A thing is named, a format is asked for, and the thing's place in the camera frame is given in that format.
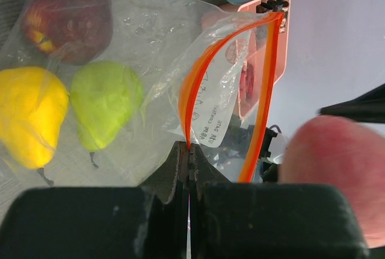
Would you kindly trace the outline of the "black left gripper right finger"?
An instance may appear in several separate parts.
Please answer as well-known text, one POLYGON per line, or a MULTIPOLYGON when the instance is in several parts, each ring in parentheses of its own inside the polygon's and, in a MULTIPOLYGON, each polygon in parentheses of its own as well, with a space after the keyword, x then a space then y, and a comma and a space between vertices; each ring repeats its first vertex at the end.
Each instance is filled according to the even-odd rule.
POLYGON ((346 197, 327 184, 232 183, 189 150, 193 258, 368 258, 346 197))

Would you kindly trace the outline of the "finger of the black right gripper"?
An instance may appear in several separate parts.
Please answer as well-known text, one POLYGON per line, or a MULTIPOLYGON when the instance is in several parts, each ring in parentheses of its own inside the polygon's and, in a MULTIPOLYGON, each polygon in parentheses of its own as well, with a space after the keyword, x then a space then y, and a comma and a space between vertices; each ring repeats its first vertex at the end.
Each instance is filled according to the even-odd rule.
POLYGON ((384 123, 384 84, 350 101, 319 109, 318 114, 344 117, 363 123, 384 123))

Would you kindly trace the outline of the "dark red toy fruit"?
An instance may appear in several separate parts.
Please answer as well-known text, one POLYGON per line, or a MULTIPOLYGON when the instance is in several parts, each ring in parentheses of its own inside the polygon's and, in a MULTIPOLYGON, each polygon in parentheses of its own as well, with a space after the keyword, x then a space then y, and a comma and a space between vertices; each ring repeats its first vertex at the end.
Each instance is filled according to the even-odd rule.
POLYGON ((86 64, 103 53, 113 34, 111 0, 30 0, 23 33, 47 55, 86 64))

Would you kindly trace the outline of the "green toy apple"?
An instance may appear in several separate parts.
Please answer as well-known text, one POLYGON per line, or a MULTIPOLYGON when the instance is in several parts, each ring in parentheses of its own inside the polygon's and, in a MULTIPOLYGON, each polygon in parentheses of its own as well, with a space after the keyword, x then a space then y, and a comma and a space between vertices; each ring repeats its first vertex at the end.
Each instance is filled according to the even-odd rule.
POLYGON ((144 87, 136 71, 116 61, 94 61, 73 76, 70 103, 77 120, 79 142, 90 162, 97 151, 110 145, 142 106, 144 87))

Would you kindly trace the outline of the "yellow toy pear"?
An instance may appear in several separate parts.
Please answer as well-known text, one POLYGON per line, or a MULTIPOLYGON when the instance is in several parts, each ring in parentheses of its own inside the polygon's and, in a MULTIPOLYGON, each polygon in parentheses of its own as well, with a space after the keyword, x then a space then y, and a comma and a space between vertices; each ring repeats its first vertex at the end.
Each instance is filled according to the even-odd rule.
POLYGON ((1 142, 15 162, 36 170, 53 159, 69 108, 69 93, 52 72, 38 66, 1 71, 1 142))

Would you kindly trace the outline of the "pink toy peach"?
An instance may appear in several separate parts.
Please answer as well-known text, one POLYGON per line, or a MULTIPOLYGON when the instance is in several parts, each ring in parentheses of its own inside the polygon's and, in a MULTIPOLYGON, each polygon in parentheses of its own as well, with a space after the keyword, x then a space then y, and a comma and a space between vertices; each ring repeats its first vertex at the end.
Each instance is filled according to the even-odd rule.
POLYGON ((289 141, 282 183, 325 183, 348 199, 370 248, 384 246, 384 136, 351 120, 318 116, 289 141))

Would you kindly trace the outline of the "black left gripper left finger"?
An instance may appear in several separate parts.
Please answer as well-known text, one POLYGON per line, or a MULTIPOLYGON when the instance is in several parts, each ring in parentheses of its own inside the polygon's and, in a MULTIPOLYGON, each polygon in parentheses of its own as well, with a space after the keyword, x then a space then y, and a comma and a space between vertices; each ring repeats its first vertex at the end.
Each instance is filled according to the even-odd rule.
POLYGON ((185 258, 189 152, 175 142, 137 187, 22 192, 1 224, 2 258, 185 258))

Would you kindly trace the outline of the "clear orange zip bag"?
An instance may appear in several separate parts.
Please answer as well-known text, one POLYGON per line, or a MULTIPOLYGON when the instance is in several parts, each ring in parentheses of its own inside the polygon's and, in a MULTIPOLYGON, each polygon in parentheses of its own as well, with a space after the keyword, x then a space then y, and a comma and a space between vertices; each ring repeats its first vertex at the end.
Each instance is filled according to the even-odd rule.
POLYGON ((26 0, 1 49, 1 180, 134 186, 181 141, 249 181, 284 18, 199 0, 26 0))

